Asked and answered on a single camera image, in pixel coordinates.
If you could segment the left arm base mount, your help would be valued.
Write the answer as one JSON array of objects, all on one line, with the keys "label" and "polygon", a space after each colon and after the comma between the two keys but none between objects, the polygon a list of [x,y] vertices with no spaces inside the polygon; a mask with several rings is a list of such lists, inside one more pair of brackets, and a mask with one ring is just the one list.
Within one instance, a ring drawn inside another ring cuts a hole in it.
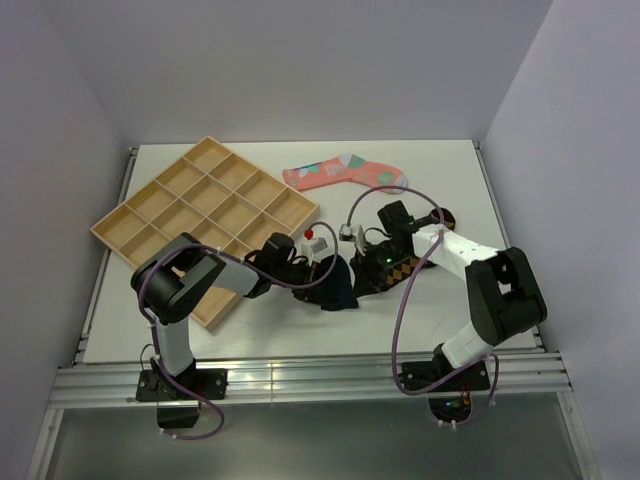
[{"label": "left arm base mount", "polygon": [[181,436],[182,430],[196,425],[203,406],[213,408],[215,400],[225,398],[227,385],[227,369],[199,369],[193,361],[181,374],[171,376],[151,359],[139,375],[135,401],[157,404],[158,426]]}]

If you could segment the navy ankle sock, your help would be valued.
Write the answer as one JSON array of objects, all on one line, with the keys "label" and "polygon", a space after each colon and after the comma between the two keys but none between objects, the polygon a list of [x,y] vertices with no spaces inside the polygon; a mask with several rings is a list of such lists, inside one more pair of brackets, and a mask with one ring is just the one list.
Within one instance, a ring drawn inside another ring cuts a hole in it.
[{"label": "navy ankle sock", "polygon": [[353,293],[350,268],[346,261],[338,256],[327,278],[315,287],[300,290],[294,297],[304,303],[319,306],[323,311],[336,312],[359,308]]}]

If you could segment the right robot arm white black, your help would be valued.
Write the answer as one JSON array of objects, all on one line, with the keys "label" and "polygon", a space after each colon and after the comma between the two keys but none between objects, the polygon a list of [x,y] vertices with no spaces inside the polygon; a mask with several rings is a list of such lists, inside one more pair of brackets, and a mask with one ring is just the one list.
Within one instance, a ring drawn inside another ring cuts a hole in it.
[{"label": "right robot arm white black", "polygon": [[457,388],[467,377],[467,364],[546,320],[547,307],[523,250],[499,250],[461,236],[446,209],[416,218],[395,201],[381,208],[378,218],[385,239],[377,244],[365,238],[360,225],[340,227],[340,239],[355,245],[350,260],[355,296],[386,292],[434,266],[466,286],[470,320],[434,351],[433,378],[441,388]]}]

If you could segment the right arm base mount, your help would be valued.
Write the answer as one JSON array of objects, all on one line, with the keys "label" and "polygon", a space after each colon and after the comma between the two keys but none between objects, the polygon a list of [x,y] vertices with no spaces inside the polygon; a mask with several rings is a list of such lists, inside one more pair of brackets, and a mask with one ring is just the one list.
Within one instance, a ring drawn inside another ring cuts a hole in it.
[{"label": "right arm base mount", "polygon": [[428,399],[431,417],[441,425],[457,427],[471,420],[493,401],[498,373],[489,378],[485,360],[455,370],[442,359],[402,362],[400,384],[411,393],[427,389],[428,393],[442,393]]}]

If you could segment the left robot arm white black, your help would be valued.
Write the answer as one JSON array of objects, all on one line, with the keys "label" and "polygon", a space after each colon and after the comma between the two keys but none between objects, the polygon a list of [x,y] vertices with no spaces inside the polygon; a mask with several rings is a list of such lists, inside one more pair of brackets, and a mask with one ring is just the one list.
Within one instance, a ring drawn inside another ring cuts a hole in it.
[{"label": "left robot arm white black", "polygon": [[137,268],[130,285],[152,329],[154,368],[164,393],[183,399],[194,389],[188,317],[211,288],[253,299],[273,285],[301,292],[326,281],[337,256],[330,256],[327,270],[318,275],[317,267],[290,258],[294,249],[292,238],[275,233],[261,249],[237,258],[184,232]]}]

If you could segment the brown orange argyle sock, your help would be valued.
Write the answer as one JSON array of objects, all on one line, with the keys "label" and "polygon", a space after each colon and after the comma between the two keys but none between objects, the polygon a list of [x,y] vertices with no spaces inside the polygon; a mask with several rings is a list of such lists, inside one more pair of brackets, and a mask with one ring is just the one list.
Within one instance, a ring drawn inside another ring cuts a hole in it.
[{"label": "brown orange argyle sock", "polygon": [[401,201],[381,208],[377,215],[385,239],[377,244],[364,240],[364,246],[356,249],[349,262],[354,273],[356,298],[386,292],[408,279],[420,261],[414,251],[412,235],[420,228],[440,221],[437,209],[415,218]]}]

